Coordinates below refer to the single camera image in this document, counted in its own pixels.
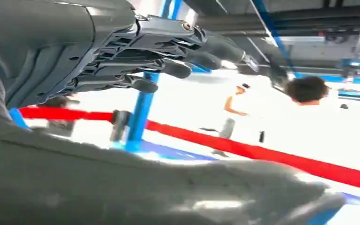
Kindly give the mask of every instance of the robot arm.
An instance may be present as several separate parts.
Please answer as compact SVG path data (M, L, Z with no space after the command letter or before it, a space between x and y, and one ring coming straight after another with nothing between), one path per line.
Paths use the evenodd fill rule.
M142 35L148 27L142 24L153 21ZM115 70L110 77L130 80L132 71L119 70L118 63L145 71L167 60L214 68L217 58L239 59L230 41L199 28L177 32L175 25L181 28L182 21L172 21L171 29L167 23L140 20L124 0L0 0L0 225L299 225L343 205L343 197L326 185L309 183L308 174L282 165L173 166L12 123L6 107L77 91L78 86L69 88L73 79L77 85L104 80L108 75L98 73ZM126 40L132 33L133 39ZM220 44L211 46L209 39ZM135 57L143 66L135 67ZM154 66L146 66L147 60ZM94 65L97 74L85 74Z

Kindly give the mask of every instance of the dark hair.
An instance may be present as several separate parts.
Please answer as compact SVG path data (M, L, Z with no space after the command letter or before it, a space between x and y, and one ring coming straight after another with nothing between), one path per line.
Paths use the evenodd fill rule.
M306 76L290 81L285 93L297 102L305 103L320 100L328 94L325 81L317 76Z
M244 88L246 88L246 89L250 88L250 86L247 85L247 84L245 84L245 83L242 84L242 87L244 87Z
M342 104L342 105L340 106L340 108L341 108L341 109L348 109L348 105L347 105L347 104Z

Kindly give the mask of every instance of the white shirt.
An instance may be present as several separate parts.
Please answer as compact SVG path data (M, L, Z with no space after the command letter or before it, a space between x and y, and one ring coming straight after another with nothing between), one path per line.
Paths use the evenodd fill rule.
M268 127L264 145L360 170L360 117L319 105L294 106Z

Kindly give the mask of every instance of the screw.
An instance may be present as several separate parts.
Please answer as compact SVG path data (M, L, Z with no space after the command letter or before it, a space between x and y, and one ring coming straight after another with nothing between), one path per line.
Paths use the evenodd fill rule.
M182 27L185 29L185 30L187 30L187 31L192 31L194 28L189 24L189 23L187 23L187 22L184 22L184 23L182 23L181 24L182 25Z

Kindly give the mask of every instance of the robotic hand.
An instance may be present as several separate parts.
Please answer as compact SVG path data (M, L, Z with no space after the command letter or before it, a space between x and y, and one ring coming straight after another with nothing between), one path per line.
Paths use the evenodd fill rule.
M0 0L0 225L304 225L336 212L342 195L287 166L146 161L20 129L6 109L77 91L153 92L134 74L183 78L191 62L248 58L125 0Z
M134 74L185 78L191 63L218 69L222 60L243 59L231 40L136 14L125 0L0 0L0 78L9 108L80 91L155 92L156 84Z

